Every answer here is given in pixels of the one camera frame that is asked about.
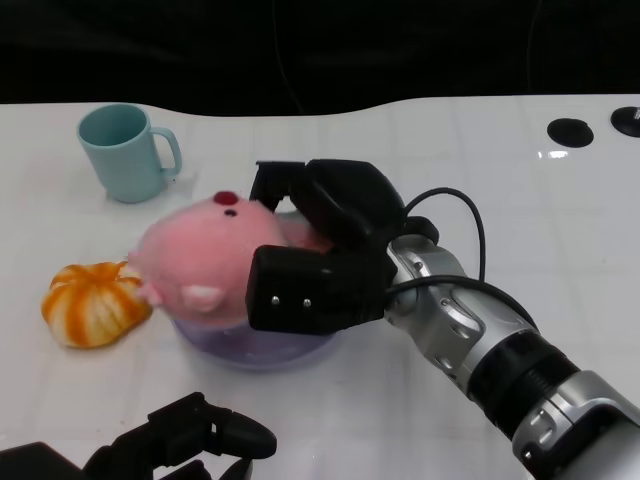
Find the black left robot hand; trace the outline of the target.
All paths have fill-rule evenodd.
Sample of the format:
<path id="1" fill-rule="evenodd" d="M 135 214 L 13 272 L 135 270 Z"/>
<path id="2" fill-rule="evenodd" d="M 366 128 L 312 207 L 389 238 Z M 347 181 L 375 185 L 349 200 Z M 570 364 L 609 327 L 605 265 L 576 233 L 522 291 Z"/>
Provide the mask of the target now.
<path id="1" fill-rule="evenodd" d="M 148 415 L 148 421 L 94 453 L 83 467 L 90 479 L 151 479 L 159 467 L 173 467 L 168 479 L 209 479 L 196 457 L 235 457 L 223 479 L 249 479 L 253 462 L 273 456 L 275 435 L 259 422 L 209 404 L 194 392 Z"/>

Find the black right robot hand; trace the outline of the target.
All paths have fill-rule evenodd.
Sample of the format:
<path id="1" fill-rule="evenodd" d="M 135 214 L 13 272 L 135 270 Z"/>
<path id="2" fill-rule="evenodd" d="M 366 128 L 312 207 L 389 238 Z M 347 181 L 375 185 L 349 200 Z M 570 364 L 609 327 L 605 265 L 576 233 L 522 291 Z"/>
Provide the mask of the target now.
<path id="1" fill-rule="evenodd" d="M 374 165 L 320 159 L 262 161 L 251 199 L 274 210 L 289 198 L 331 247 L 261 246 L 246 307 L 259 331 L 328 335 L 383 317 L 397 268 L 387 246 L 404 225 L 404 203 Z"/>

